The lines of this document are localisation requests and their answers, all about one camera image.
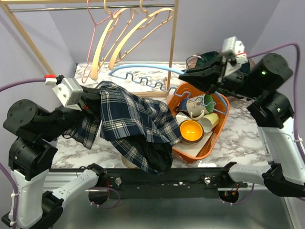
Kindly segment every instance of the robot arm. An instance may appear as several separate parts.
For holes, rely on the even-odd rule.
[[[280,161],[262,167],[229,163],[220,178],[265,185],[282,197],[305,197],[305,163],[296,145],[300,140],[294,137],[294,112],[288,98],[277,91],[293,71],[282,56],[269,53],[245,74],[238,69],[246,60],[243,44],[232,37],[225,40],[221,55],[179,76],[208,94],[220,88],[253,100],[247,109],[270,139]]]
[[[14,103],[3,127],[18,138],[9,151],[11,175],[19,188],[18,208],[2,217],[11,227],[48,229],[61,216],[65,206],[85,190],[107,186],[106,170],[92,164],[65,186],[43,193],[43,184],[57,148],[50,142],[67,130],[80,125],[86,117],[100,121],[101,96],[98,89],[80,87],[75,79],[62,76],[47,78],[46,84],[57,84],[53,90],[62,105],[49,112],[31,100]],[[12,222],[13,212],[17,220]]]

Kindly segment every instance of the white cup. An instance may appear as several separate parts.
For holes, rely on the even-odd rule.
[[[209,133],[219,123],[219,116],[216,113],[206,114],[198,122],[203,127],[204,132]]]

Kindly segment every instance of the black fabric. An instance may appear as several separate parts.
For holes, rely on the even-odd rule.
[[[172,146],[170,143],[147,142],[143,135],[133,135],[124,138],[146,158],[147,164],[160,172],[171,169],[173,163]]]

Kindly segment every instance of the clothing rack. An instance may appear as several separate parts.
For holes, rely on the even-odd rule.
[[[139,1],[139,0],[107,0],[107,2],[127,2],[127,1]],[[0,0],[0,7],[9,18],[11,23],[15,26],[16,30],[20,33],[22,38],[25,40],[29,48],[33,51],[35,56],[38,58],[42,66],[46,69],[48,74],[54,74],[54,70],[49,65],[49,63],[44,58],[43,54],[37,48],[34,41],[30,38],[27,31],[23,27],[22,23],[15,16],[15,13],[21,12],[41,12],[41,11],[65,11],[65,10],[84,10],[87,7],[58,7],[58,8],[29,8],[29,9],[11,9],[10,5],[18,5],[18,4],[62,4],[62,3],[86,3],[86,0]],[[101,2],[101,0],[90,0],[90,3],[93,2]],[[107,6],[109,9],[119,9],[119,8],[139,8],[140,5],[120,5],[120,6]],[[173,64],[173,50],[175,43],[175,34],[176,34],[176,25],[177,25],[177,17],[178,17],[178,7],[179,0],[174,0],[174,4],[147,4],[143,5],[146,8],[163,8],[163,7],[173,7],[173,27],[172,27],[172,38],[171,38],[171,48],[170,48],[170,57],[169,57],[169,67]],[[102,9],[103,6],[93,6],[90,9]],[[171,81],[171,72],[168,72],[167,77],[165,78],[166,89],[169,90]],[[141,92],[134,93],[140,97],[168,97],[168,92]]]
[[[122,9],[122,8],[139,8],[139,5],[129,6],[107,6],[109,9]],[[163,7],[175,7],[174,4],[151,4],[143,5],[145,8],[163,8]],[[104,9],[103,6],[90,6],[90,10]],[[22,13],[22,12],[44,12],[44,11],[63,11],[63,10],[86,10],[87,7],[55,7],[55,8],[30,8],[30,9],[13,9],[11,13]]]

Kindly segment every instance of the beige cup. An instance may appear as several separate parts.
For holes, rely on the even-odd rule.
[[[127,160],[123,155],[122,155],[122,163],[127,168],[136,168],[137,167],[134,163],[131,163],[129,160]]]
[[[209,133],[219,123],[219,116],[216,113],[206,114],[198,122],[203,127],[204,132]]]

